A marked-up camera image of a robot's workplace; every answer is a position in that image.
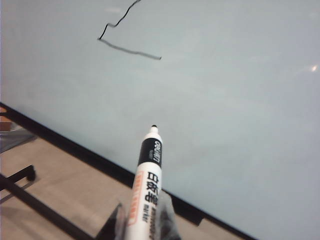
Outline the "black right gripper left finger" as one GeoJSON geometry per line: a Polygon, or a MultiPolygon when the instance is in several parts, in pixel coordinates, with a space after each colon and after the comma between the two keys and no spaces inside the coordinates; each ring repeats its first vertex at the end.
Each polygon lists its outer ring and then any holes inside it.
{"type": "Polygon", "coordinates": [[[119,203],[101,230],[96,235],[96,240],[123,240],[127,224],[127,214],[125,206],[119,203]]]}

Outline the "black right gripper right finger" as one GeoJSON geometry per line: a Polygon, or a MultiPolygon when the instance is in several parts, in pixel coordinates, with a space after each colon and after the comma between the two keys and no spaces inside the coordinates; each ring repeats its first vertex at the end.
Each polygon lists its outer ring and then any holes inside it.
{"type": "Polygon", "coordinates": [[[166,192],[160,192],[158,195],[158,204],[155,216],[155,239],[182,239],[176,224],[176,215],[173,208],[172,198],[166,192]]]}

